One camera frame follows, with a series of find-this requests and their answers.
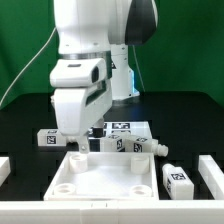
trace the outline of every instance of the cable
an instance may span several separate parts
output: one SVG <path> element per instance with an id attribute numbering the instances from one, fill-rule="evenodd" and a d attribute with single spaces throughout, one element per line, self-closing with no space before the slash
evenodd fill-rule
<path id="1" fill-rule="evenodd" d="M 142 80 L 142 73 L 141 73 L 140 68 L 139 68 L 138 59 L 137 59 L 136 51 L 135 51 L 135 46 L 133 46 L 132 49 L 133 49 L 133 53 L 134 53 L 134 58 L 135 58 L 136 66 L 137 66 L 138 75 L 139 75 L 139 78 L 140 78 L 140 81 L 141 81 L 141 84 L 142 84 L 143 91 L 145 92 L 145 86 L 144 86 L 144 83 L 143 83 L 143 80 Z"/>
<path id="2" fill-rule="evenodd" d="M 32 62 L 42 53 L 42 51 L 47 47 L 47 45 L 50 43 L 52 37 L 54 36 L 56 32 L 56 28 L 53 29 L 50 37 L 48 38 L 47 42 L 43 45 L 43 47 L 37 52 L 37 54 L 30 60 L 30 62 L 21 70 L 21 72 L 16 76 L 16 78 L 13 80 L 13 82 L 11 83 L 11 85 L 8 87 L 8 89 L 5 91 L 1 101 L 0 101 L 0 108 L 6 98 L 6 96 L 8 95 L 9 91 L 12 89 L 12 87 L 14 86 L 14 84 L 16 83 L 16 81 L 21 77 L 21 75 L 25 72 L 25 70 L 32 64 Z"/>

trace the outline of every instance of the green background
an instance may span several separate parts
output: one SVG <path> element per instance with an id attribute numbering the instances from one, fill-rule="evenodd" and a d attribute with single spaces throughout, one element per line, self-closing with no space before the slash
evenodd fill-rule
<path id="1" fill-rule="evenodd" d="M 224 1 L 157 0 L 159 25 L 136 47 L 146 91 L 200 91 L 224 106 Z M 0 98 L 54 28 L 53 0 L 0 0 Z M 4 105 L 25 93 L 51 92 L 58 38 L 29 67 Z M 137 74 L 133 52 L 130 66 Z M 143 91 L 139 78 L 136 87 Z"/>

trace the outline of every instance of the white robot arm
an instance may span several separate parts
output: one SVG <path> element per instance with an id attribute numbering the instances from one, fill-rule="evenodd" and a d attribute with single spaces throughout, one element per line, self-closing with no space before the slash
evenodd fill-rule
<path id="1" fill-rule="evenodd" d="M 57 125 L 88 153 L 88 129 L 102 127 L 112 106 L 110 46 L 146 42 L 157 10 L 154 0 L 54 0 L 54 12 L 60 59 L 50 82 Z"/>

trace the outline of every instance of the black table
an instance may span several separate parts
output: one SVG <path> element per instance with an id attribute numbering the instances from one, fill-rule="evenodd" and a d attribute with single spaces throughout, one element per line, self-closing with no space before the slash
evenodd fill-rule
<path id="1" fill-rule="evenodd" d="M 195 184 L 195 199 L 212 199 L 198 173 L 200 154 L 212 155 L 224 167 L 224 109 L 198 92 L 145 93 L 135 103 L 113 106 L 105 121 L 148 121 L 153 138 L 165 144 L 168 157 L 156 157 L 160 199 L 169 199 L 162 185 L 162 166 L 181 166 Z M 0 201 L 38 201 L 61 161 L 76 145 L 37 146 L 40 129 L 57 128 L 49 94 L 28 94 L 0 111 L 0 156 L 8 156 L 11 174 L 0 187 Z"/>

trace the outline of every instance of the white box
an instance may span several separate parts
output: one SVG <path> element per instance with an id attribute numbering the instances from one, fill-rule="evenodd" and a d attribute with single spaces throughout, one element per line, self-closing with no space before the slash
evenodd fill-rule
<path id="1" fill-rule="evenodd" d="M 123 152 L 89 153 L 86 155 L 88 157 L 87 171 L 76 174 L 70 169 L 70 158 L 79 155 L 82 154 L 77 152 L 68 152 L 66 154 L 44 195 L 45 201 L 159 199 L 153 154 L 141 154 L 141 156 L 149 158 L 149 172 L 144 174 L 135 174 L 131 171 L 131 160 L 133 156 L 136 157 L 139 154 Z M 65 194 L 61 194 L 61 192 L 55 194 L 55 192 L 58 192 L 55 191 L 58 186 L 64 192 L 66 191 Z M 142 197 L 148 194 L 147 187 L 151 188 L 152 195 Z"/>

